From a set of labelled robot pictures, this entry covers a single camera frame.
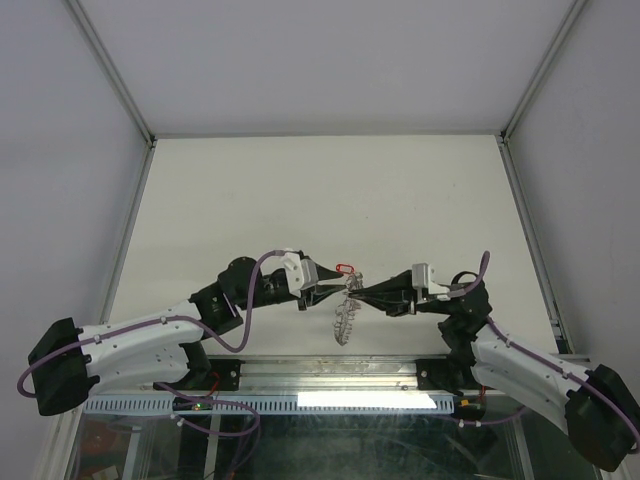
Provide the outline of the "silver key red tag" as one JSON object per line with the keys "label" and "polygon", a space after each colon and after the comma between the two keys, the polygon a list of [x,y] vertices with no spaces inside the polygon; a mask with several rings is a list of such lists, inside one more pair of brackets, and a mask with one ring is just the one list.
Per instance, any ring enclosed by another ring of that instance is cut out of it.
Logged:
{"label": "silver key red tag", "polygon": [[347,281],[361,282],[363,279],[362,273],[351,264],[338,263],[335,266],[335,270],[337,273],[343,275]]}

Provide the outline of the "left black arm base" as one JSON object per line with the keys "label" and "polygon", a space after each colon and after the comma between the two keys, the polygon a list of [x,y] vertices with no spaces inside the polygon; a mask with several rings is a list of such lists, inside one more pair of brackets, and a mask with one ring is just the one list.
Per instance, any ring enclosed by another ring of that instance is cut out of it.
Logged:
{"label": "left black arm base", "polygon": [[176,382],[166,382],[178,391],[235,392],[239,390],[243,361],[235,358],[207,358],[191,365],[188,373]]}

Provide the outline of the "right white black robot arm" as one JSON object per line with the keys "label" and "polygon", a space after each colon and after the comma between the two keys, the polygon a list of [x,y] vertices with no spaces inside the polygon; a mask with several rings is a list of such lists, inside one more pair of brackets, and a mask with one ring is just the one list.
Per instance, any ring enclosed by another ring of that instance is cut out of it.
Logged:
{"label": "right white black robot arm", "polygon": [[544,417],[597,468],[615,471],[639,452],[639,403],[621,376],[600,364],[586,368],[527,346],[491,317],[483,272],[471,281],[459,273],[435,283],[425,264],[350,297],[389,317],[440,314],[449,348],[448,378],[459,387],[478,384],[507,394]]}

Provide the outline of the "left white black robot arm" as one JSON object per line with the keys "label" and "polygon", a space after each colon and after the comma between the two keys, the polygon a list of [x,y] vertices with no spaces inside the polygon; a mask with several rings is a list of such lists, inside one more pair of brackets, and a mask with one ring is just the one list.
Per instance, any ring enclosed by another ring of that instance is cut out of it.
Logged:
{"label": "left white black robot arm", "polygon": [[88,326],[57,320],[28,354],[17,391],[54,416],[144,384],[201,387],[211,369],[204,341],[239,353],[256,309],[293,302],[305,310],[344,290],[341,277],[301,251],[273,250],[232,260],[212,284],[155,314]]}

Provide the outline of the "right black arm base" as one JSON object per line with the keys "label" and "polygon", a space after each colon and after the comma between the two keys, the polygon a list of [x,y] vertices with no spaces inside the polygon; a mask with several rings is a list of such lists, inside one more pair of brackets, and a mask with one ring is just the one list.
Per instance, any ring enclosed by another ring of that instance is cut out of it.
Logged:
{"label": "right black arm base", "polygon": [[486,383],[479,383],[472,373],[472,366],[448,356],[418,358],[414,361],[416,388],[419,391],[444,391],[463,396],[468,392],[479,393],[481,387],[505,394]]}

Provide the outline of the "aluminium mounting rail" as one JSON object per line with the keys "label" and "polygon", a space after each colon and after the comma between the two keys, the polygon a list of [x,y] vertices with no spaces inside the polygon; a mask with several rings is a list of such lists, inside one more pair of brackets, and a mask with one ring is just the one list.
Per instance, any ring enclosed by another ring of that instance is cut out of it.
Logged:
{"label": "aluminium mounting rail", "polygon": [[[214,355],[208,358],[235,358],[243,361],[240,387],[235,392],[284,394],[305,390],[418,390],[414,361],[443,355],[427,356],[296,356]],[[206,359],[189,360],[184,353],[165,349],[140,359],[131,357],[105,363],[95,355],[87,355],[85,364],[90,393],[115,393],[133,390],[157,390],[161,383],[183,378],[191,365]],[[215,395],[235,392],[192,392],[193,395]]]}

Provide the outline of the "right aluminium frame post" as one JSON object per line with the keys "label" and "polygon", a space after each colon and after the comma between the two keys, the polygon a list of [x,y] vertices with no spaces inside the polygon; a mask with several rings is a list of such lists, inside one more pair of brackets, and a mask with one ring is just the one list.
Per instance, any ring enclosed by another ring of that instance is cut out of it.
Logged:
{"label": "right aluminium frame post", "polygon": [[541,92],[547,78],[551,74],[574,28],[579,23],[583,13],[590,5],[588,0],[573,0],[564,13],[557,29],[546,47],[544,54],[534,69],[534,72],[518,100],[516,107],[501,130],[500,138],[508,142],[527,115],[537,95]]}

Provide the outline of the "aluminium frame post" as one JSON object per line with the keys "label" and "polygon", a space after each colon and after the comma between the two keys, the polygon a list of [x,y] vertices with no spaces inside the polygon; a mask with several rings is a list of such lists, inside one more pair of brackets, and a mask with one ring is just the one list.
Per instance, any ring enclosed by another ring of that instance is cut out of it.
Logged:
{"label": "aluminium frame post", "polygon": [[579,23],[583,13],[590,5],[588,0],[573,0],[564,13],[557,29],[546,47],[544,54],[534,69],[534,72],[518,100],[516,107],[501,130],[500,138],[508,142],[527,115],[537,95],[541,92],[547,78],[551,74],[574,28]]}
{"label": "aluminium frame post", "polygon": [[136,104],[83,2],[78,0],[63,0],[62,4],[78,28],[99,69],[113,90],[116,99],[129,116],[137,132],[144,140],[144,143],[152,147],[155,144],[156,137]]}

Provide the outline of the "left aluminium frame post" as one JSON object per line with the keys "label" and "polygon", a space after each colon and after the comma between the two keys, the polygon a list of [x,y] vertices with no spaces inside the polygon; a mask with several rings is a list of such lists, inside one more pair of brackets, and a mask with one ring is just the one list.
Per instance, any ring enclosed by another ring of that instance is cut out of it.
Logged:
{"label": "left aluminium frame post", "polygon": [[144,140],[144,143],[152,147],[155,144],[156,137],[136,104],[83,2],[78,0],[63,0],[62,4],[78,28],[99,69],[113,90],[116,99],[129,116],[137,132]]}

